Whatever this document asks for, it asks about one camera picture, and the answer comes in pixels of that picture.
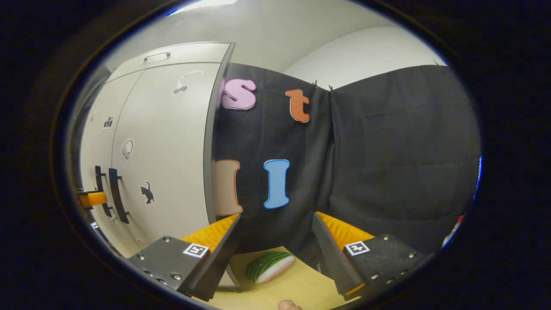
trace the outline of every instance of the cat sticker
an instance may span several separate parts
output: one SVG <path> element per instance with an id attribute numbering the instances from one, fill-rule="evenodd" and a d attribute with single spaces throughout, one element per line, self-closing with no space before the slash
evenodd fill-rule
<path id="1" fill-rule="evenodd" d="M 155 202 L 155 198 L 153 198 L 153 193 L 151 192 L 151 184 L 149 184 L 149 181 L 145 182 L 147 183 L 147 188 L 145 186 L 140 186 L 139 188 L 142 191 L 142 195 L 147 198 L 145 204 L 150 205 L 152 202 Z"/>

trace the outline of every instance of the finger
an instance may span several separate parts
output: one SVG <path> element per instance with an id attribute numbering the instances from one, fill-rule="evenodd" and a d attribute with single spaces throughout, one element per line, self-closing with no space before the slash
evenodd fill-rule
<path id="1" fill-rule="evenodd" d="M 277 307 L 279 310 L 302 310 L 302 308 L 295 305 L 292 300 L 282 300 Z"/>

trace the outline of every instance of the white wall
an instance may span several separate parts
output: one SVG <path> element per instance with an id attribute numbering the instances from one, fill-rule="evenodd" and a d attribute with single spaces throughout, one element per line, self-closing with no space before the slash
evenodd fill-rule
<path id="1" fill-rule="evenodd" d="M 321 46 L 283 73 L 318 86 L 338 87 L 378 74 L 446 63 L 417 37 L 398 27 L 356 31 Z"/>
<path id="2" fill-rule="evenodd" d="M 229 6 L 160 17 L 130 36 L 107 60 L 121 63 L 163 46 L 235 42 L 231 62 L 283 72 L 297 60 L 349 33 L 394 22 L 344 0 L 239 0 Z"/>

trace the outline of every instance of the watermelon slice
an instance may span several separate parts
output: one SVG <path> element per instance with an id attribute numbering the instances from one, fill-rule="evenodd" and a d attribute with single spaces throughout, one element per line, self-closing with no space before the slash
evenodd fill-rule
<path id="1" fill-rule="evenodd" d="M 245 276 L 254 283 L 264 283 L 285 270 L 294 262 L 289 252 L 268 252 L 253 260 L 245 269 Z"/>

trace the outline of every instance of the cabinet door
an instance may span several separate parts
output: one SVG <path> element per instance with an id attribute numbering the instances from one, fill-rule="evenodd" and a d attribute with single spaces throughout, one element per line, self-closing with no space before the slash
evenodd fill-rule
<path id="1" fill-rule="evenodd" d="M 132 87 L 142 73 L 143 71 L 134 72 L 106 83 L 90 108 L 80 145 L 80 173 L 85 191 L 92 191 L 98 186 L 96 165 L 106 174 L 111 167 L 113 137 L 118 118 Z M 107 204 L 114 206 L 107 177 L 102 178 L 102 183 L 107 195 Z M 94 206 L 91 212 L 113 246 L 123 256 L 130 257 L 140 251 L 140 247 L 128 227 L 118 220 L 115 209 L 110 211 L 112 217 L 105 214 L 102 206 Z"/>
<path id="2" fill-rule="evenodd" d="M 147 69 L 122 110 L 112 167 L 122 177 L 128 228 L 148 243 L 209 225 L 203 147 L 219 67 L 187 63 Z"/>

